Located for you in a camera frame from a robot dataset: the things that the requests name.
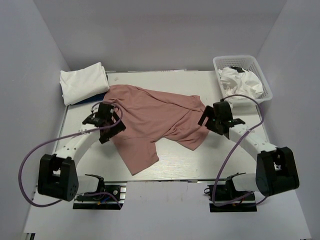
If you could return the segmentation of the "pink printed t-shirt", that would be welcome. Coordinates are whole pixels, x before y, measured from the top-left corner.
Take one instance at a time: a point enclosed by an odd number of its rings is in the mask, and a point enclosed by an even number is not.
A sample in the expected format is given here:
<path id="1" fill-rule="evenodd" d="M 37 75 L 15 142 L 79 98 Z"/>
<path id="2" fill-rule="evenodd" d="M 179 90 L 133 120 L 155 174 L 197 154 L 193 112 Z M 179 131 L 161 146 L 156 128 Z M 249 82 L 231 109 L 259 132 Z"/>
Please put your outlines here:
<path id="1" fill-rule="evenodd" d="M 131 175 L 159 160 L 156 142 L 161 138 L 194 151 L 209 133 L 198 124 L 205 110 L 198 95 L 118 84 L 110 87 L 103 100 L 116 104 L 122 110 L 125 130 L 111 140 Z"/>

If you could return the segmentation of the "white printed t-shirt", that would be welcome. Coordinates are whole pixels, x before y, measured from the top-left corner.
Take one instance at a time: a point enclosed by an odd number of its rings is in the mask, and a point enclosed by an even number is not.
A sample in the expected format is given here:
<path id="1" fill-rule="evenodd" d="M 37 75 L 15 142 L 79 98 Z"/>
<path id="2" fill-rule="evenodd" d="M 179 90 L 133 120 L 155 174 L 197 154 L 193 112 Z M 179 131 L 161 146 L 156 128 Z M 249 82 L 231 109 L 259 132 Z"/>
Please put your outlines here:
<path id="1" fill-rule="evenodd" d="M 219 69 L 218 73 L 226 96 L 246 95 L 258 99 L 264 93 L 261 80 L 252 71 L 230 66 Z"/>

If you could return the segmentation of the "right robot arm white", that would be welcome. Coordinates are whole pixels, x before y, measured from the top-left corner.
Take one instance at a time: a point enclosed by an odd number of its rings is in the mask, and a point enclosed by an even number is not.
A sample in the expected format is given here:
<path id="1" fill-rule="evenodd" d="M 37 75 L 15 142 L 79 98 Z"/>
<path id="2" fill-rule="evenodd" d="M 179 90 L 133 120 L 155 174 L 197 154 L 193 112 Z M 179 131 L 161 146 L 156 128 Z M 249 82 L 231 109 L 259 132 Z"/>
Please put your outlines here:
<path id="1" fill-rule="evenodd" d="M 270 197 L 300 186 L 292 150 L 265 141 L 243 120 L 234 118 L 228 102 L 206 106 L 198 125 L 225 136 L 256 161 L 255 173 L 236 173 L 226 179 L 225 192 L 229 198 L 240 200 L 253 192 Z"/>

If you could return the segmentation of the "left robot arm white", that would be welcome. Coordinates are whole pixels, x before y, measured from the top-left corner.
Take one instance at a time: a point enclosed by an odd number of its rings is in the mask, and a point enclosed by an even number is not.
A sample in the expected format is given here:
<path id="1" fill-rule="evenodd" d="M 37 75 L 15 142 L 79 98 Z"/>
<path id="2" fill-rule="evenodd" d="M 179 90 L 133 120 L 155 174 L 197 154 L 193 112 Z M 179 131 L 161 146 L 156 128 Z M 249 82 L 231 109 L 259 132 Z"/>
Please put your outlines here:
<path id="1" fill-rule="evenodd" d="M 99 102 L 82 122 L 80 130 L 69 136 L 69 142 L 55 153 L 40 159 L 37 191 L 41 195 L 70 202 L 77 195 L 99 200 L 105 196 L 103 178 L 94 174 L 77 174 L 77 164 L 96 142 L 104 144 L 126 129 L 123 111 L 110 102 Z"/>

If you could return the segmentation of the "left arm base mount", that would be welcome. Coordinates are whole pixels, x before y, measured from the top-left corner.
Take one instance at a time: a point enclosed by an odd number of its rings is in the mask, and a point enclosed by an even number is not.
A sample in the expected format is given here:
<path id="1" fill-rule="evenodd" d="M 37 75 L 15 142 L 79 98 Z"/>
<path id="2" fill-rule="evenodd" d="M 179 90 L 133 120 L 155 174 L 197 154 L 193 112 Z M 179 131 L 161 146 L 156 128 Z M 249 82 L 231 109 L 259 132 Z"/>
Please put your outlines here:
<path id="1" fill-rule="evenodd" d="M 78 177 L 74 210 L 120 210 L 126 197 L 126 182 L 105 181 L 103 177 L 85 174 Z"/>

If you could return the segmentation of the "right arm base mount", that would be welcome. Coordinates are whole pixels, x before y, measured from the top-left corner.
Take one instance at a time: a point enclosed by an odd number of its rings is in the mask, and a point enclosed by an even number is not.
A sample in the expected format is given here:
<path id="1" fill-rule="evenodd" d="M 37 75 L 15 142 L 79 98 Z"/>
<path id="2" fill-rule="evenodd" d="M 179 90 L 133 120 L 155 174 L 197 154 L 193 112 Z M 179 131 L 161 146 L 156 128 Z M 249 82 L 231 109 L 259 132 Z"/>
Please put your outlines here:
<path id="1" fill-rule="evenodd" d="M 218 182 L 214 195 L 214 200 L 216 203 L 228 202 L 249 193 L 248 191 L 236 191 L 232 183 L 233 177 L 243 174 L 244 173 L 236 173 Z M 224 206 L 215 206 L 212 202 L 213 188 L 214 184 L 210 184 L 203 191 L 203 193 L 208 196 L 209 209 L 211 213 L 257 212 L 256 198 L 254 193 L 251 193 L 246 197 L 242 197 L 240 200 L 234 201 L 230 204 L 226 204 Z"/>

